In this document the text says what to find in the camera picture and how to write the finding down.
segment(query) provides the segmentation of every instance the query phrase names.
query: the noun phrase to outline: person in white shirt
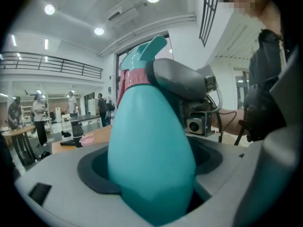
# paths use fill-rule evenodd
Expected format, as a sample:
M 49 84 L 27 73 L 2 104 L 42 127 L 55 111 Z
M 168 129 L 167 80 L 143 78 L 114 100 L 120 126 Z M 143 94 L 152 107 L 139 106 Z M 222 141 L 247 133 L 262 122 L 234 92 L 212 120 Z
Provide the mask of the person in white shirt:
M 68 95 L 70 96 L 70 99 L 68 100 L 66 112 L 69 110 L 69 114 L 74 114 L 76 113 L 77 101 L 72 92 L 69 92 Z
M 41 100 L 41 96 L 39 93 L 37 93 L 34 98 L 32 112 L 35 115 L 34 123 L 35 123 L 35 127 L 37 129 L 39 143 L 43 147 L 46 147 L 48 142 L 47 142 L 46 132 L 45 132 L 45 128 L 44 128 L 44 121 L 43 121 L 44 110 L 43 110 L 42 104 L 40 103 L 40 100 Z

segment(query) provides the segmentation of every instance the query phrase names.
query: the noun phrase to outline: cable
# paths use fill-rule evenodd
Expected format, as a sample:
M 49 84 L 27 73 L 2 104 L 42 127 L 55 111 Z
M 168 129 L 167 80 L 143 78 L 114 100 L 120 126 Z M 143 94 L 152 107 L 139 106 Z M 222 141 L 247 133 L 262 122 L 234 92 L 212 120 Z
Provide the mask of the cable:
M 215 106 L 215 108 L 217 107 L 216 103 L 214 102 L 214 100 L 212 99 L 211 96 L 207 95 L 208 97 L 208 100 L 211 101 L 211 103 Z M 222 136 L 223 136 L 223 131 L 222 131 L 222 121 L 221 121 L 221 117 L 219 115 L 219 112 L 216 112 L 216 116 L 217 116 L 217 120 L 218 120 L 218 127 L 219 127 L 219 133 L 220 133 L 220 136 L 218 138 L 218 142 L 219 143 L 222 143 Z
M 237 139 L 236 139 L 236 141 L 235 141 L 235 143 L 234 143 L 235 146 L 237 146 L 237 145 L 239 144 L 239 142 L 240 142 L 240 140 L 241 140 L 241 137 L 242 137 L 242 135 L 243 135 L 243 133 L 244 133 L 244 131 L 245 131 L 244 123 L 245 123 L 245 121 L 246 121 L 246 114 L 247 114 L 247 108 L 245 107 L 245 108 L 244 108 L 243 124 L 242 124 L 241 130 L 240 130 L 240 133 L 239 133 L 239 135 L 238 135 L 238 137 L 237 137 Z
M 223 132 L 227 129 L 227 127 L 231 124 L 231 122 L 236 118 L 237 112 L 236 112 L 236 111 L 232 111 L 232 112 L 229 112 L 229 113 L 219 113 L 219 114 L 222 114 L 222 115 L 233 114 L 233 113 L 235 113 L 235 116 L 234 116 L 234 117 L 232 118 L 232 120 L 230 120 L 230 121 L 228 122 L 228 124 L 225 126 L 224 130 L 222 131 L 222 134 L 223 134 Z
M 219 88 L 217 88 L 217 94 L 218 94 L 218 98 L 219 98 L 219 105 L 215 108 L 215 109 L 213 109 L 213 110 L 211 110 L 211 111 L 205 111 L 205 113 L 216 113 L 216 112 L 218 112 L 221 108 L 222 108 L 222 105 L 223 105 L 223 97 L 222 97 L 222 94 L 221 94 L 221 91 L 219 90 Z

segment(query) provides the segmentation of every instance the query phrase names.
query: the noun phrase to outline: black metal grille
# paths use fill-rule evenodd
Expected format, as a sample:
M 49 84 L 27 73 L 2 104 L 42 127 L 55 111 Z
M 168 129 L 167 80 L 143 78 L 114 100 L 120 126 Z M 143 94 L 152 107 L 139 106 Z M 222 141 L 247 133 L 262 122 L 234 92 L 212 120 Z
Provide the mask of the black metal grille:
M 77 61 L 27 52 L 2 52 L 0 70 L 30 69 L 101 78 L 102 69 Z
M 204 0 L 202 23 L 199 34 L 204 47 L 208 40 L 209 33 L 213 26 L 214 15 L 216 14 L 218 0 Z

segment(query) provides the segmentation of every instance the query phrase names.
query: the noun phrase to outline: ceiling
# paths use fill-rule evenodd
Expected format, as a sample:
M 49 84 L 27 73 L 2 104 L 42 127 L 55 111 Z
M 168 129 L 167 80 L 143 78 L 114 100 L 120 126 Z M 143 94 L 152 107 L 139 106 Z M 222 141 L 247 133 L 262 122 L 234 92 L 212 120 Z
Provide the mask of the ceiling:
M 8 82 L 0 82 L 0 93 L 8 94 Z M 33 81 L 14 81 L 13 82 L 13 94 L 14 96 L 27 96 L 25 91 L 29 95 L 34 95 L 37 90 L 40 90 L 43 95 L 52 97 L 66 97 L 68 91 L 75 91 L 74 95 L 86 95 L 95 91 L 96 86 L 83 85 L 83 84 L 71 84 L 71 83 L 57 83 L 57 82 L 33 82 Z
M 215 60 L 230 63 L 234 68 L 248 69 L 254 52 L 259 48 L 258 35 L 264 26 L 255 18 L 234 13 L 219 41 Z
M 34 34 L 32 41 L 37 46 L 47 37 L 54 39 L 55 48 L 62 42 L 68 42 L 98 53 L 120 37 L 151 22 L 193 13 L 195 3 L 194 0 L 160 0 L 157 3 L 127 0 L 136 8 L 138 17 L 121 27 L 110 28 L 108 12 L 122 1 L 124 0 L 31 0 L 12 25 L 10 34 L 18 33 L 16 40 L 20 44 L 23 40 L 30 39 L 29 34 Z M 54 5 L 56 9 L 51 16 L 44 12 L 47 4 Z M 104 34 L 94 34 L 96 27 L 103 28 Z M 11 38 L 8 38 L 6 44 L 7 47 L 12 46 Z

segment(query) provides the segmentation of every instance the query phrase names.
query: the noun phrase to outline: person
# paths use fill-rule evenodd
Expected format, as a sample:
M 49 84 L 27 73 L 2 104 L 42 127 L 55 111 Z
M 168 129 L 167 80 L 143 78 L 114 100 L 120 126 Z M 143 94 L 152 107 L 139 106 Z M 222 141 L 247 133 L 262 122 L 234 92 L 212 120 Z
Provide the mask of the person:
M 102 93 L 98 94 L 98 113 L 101 117 L 101 121 L 102 121 L 102 126 L 105 127 L 106 126 L 106 122 L 105 122 L 105 116 L 106 116 L 106 111 L 107 111 L 107 105 L 106 102 L 104 101 L 104 99 L 102 98 Z
M 69 110 L 69 114 L 75 114 L 76 113 L 76 108 L 77 108 L 77 101 L 76 101 L 76 98 L 75 96 L 73 95 L 73 92 L 68 92 L 68 95 L 70 96 L 70 99 L 68 100 L 68 106 L 67 106 L 67 109 L 66 109 L 66 112 L 67 110 Z
M 32 112 L 34 113 L 34 124 L 37 130 L 39 143 L 41 146 L 46 147 L 48 142 L 43 121 L 44 109 L 40 101 L 41 96 L 39 93 L 36 93 L 34 97 L 34 103 L 32 105 Z
M 14 130 L 18 128 L 18 125 L 22 124 L 22 112 L 20 108 L 20 97 L 16 97 L 14 102 L 9 105 L 8 109 L 8 122 L 9 127 Z M 20 150 L 26 154 L 27 152 L 24 149 L 23 140 L 21 135 L 17 135 L 17 137 L 12 137 L 12 141 L 18 141 L 18 145 L 20 147 Z
M 249 79 L 250 85 L 266 81 L 269 78 L 278 76 L 281 69 L 285 67 L 285 56 L 289 51 L 282 48 L 281 17 L 280 11 L 271 0 L 224 0 L 233 2 L 234 7 L 242 10 L 245 14 L 259 19 L 266 29 L 258 36 L 259 49 L 253 54 L 250 60 Z M 222 127 L 226 132 L 238 135 L 241 131 L 240 120 L 243 120 L 244 110 L 220 111 Z M 212 126 L 219 127 L 216 117 L 212 117 Z

